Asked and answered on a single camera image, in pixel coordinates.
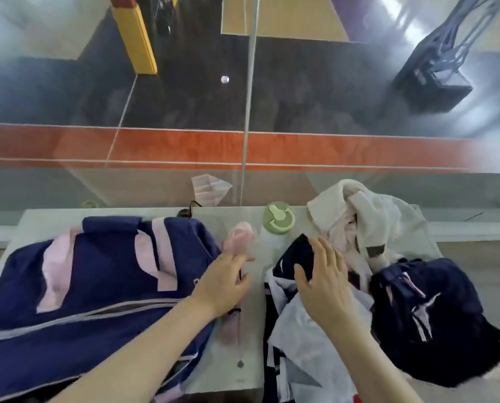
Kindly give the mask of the person's right hand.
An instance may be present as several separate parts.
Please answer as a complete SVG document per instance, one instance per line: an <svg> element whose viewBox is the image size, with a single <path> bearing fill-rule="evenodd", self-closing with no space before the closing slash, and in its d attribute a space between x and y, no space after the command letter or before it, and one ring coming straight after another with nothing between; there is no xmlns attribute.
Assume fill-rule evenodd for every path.
<svg viewBox="0 0 500 403"><path fill-rule="evenodd" d="M324 238L309 238L313 250L314 295L300 295L308 315L325 331L352 331L358 319L352 303L348 270L343 255Z"/></svg>

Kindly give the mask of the person's left hand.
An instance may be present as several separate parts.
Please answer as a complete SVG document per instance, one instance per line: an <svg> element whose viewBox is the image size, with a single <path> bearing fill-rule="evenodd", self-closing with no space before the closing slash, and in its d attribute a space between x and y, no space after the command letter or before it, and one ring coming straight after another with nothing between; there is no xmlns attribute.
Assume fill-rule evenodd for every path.
<svg viewBox="0 0 500 403"><path fill-rule="evenodd" d="M229 295L222 289L219 256L208 266L191 295L193 303L210 319L227 314L246 295Z"/></svg>

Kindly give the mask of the light pink garment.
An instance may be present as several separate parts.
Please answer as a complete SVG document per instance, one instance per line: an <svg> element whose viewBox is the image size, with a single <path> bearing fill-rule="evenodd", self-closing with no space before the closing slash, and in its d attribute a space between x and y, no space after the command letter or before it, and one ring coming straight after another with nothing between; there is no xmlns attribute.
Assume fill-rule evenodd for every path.
<svg viewBox="0 0 500 403"><path fill-rule="evenodd" d="M243 254L252 246L254 234L247 222L240 222L232 228L224 243L222 251L230 254ZM220 319L220 341L226 346L239 346L241 340L241 304L238 303Z"/></svg>

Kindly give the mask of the white and navy garment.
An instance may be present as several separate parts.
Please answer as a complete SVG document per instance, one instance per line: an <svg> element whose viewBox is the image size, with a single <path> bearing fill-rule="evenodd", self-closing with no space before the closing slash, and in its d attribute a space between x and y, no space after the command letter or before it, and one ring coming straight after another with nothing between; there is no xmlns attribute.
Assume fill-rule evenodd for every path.
<svg viewBox="0 0 500 403"><path fill-rule="evenodd" d="M361 403L346 366L298 295L294 265L311 280L313 259L301 234L266 272L262 403Z"/></svg>

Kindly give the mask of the person's right forearm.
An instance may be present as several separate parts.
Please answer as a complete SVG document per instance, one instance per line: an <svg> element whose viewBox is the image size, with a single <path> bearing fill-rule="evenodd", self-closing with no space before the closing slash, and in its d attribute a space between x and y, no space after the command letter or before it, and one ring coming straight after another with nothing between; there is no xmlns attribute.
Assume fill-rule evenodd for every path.
<svg viewBox="0 0 500 403"><path fill-rule="evenodd" d="M424 403L358 319L323 328L356 387L362 403Z"/></svg>

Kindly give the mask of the person's left forearm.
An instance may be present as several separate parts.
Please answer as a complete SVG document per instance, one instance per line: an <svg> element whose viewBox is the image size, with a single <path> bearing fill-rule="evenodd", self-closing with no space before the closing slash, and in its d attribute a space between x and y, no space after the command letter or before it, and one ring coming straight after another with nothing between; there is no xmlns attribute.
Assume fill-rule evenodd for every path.
<svg viewBox="0 0 500 403"><path fill-rule="evenodd" d="M197 334L216 317L190 296L48 403L149 403Z"/></svg>

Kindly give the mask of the white bottle with green lid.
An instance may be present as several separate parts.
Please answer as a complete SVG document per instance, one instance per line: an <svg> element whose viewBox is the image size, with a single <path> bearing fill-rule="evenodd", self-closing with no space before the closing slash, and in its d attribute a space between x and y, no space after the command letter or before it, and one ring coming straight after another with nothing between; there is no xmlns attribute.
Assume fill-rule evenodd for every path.
<svg viewBox="0 0 500 403"><path fill-rule="evenodd" d="M291 206L274 201L264 207L259 237L263 244L280 249L289 242L294 227L295 213Z"/></svg>

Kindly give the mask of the white folded paper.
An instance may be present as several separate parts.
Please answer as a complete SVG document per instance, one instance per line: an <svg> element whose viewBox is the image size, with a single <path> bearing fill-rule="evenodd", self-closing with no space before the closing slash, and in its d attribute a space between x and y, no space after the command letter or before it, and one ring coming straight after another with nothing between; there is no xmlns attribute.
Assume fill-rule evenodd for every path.
<svg viewBox="0 0 500 403"><path fill-rule="evenodd" d="M203 174L191 177L194 200L204 207L216 207L233 185L213 175Z"/></svg>

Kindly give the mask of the cream white garment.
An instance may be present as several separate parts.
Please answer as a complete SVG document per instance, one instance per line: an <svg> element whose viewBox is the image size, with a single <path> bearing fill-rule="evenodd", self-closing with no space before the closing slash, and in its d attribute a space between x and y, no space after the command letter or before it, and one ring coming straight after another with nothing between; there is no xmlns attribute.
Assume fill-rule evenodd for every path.
<svg viewBox="0 0 500 403"><path fill-rule="evenodd" d="M375 193L356 180L342 179L325 189L307 203L307 210L361 282L402 257L442 256L417 206Z"/></svg>

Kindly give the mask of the crumpled navy garment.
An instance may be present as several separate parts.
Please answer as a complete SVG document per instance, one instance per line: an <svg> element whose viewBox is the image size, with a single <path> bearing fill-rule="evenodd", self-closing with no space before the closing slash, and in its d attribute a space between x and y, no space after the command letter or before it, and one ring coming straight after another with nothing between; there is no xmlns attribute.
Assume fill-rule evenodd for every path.
<svg viewBox="0 0 500 403"><path fill-rule="evenodd" d="M400 259L374 274L372 333L414 379L455 388L500 365L500 329L490 324L467 274L449 258Z"/></svg>

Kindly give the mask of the transparent glass barrier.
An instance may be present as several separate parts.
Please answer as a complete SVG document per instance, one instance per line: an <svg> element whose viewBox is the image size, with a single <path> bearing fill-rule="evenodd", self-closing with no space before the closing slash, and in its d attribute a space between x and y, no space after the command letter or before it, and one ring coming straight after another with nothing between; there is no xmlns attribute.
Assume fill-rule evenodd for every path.
<svg viewBox="0 0 500 403"><path fill-rule="evenodd" d="M500 222L500 12L413 113L392 82L458 0L136 0L158 73L136 74L110 0L0 0L0 226L25 210L305 205L341 179L430 221ZM228 75L230 82L220 78Z"/></svg>

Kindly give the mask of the navy and pink jacket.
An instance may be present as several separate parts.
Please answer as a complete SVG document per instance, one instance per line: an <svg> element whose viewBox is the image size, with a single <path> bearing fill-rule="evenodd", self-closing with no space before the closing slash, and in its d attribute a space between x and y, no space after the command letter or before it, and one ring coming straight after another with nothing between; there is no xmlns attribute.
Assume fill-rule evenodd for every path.
<svg viewBox="0 0 500 403"><path fill-rule="evenodd" d="M0 401L67 385L188 297L221 250L196 219L85 217L0 275Z"/></svg>

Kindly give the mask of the black basketball hoop stand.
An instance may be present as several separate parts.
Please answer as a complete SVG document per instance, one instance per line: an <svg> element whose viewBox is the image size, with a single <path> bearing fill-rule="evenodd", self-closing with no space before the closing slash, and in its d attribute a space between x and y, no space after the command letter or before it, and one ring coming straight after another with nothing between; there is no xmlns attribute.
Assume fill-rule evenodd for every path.
<svg viewBox="0 0 500 403"><path fill-rule="evenodd" d="M485 11L464 38L456 42L460 26L481 7ZM500 0L458 0L440 26L415 46L392 82L411 112L447 113L473 91L460 68L499 12Z"/></svg>

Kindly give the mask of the yellow padded post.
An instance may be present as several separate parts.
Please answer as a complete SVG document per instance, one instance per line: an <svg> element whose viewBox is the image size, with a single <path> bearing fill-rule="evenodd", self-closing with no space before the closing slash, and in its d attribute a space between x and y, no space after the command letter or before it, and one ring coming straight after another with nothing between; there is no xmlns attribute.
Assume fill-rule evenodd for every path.
<svg viewBox="0 0 500 403"><path fill-rule="evenodd" d="M145 21L136 0L110 0L126 52L136 74L156 75L156 65Z"/></svg>

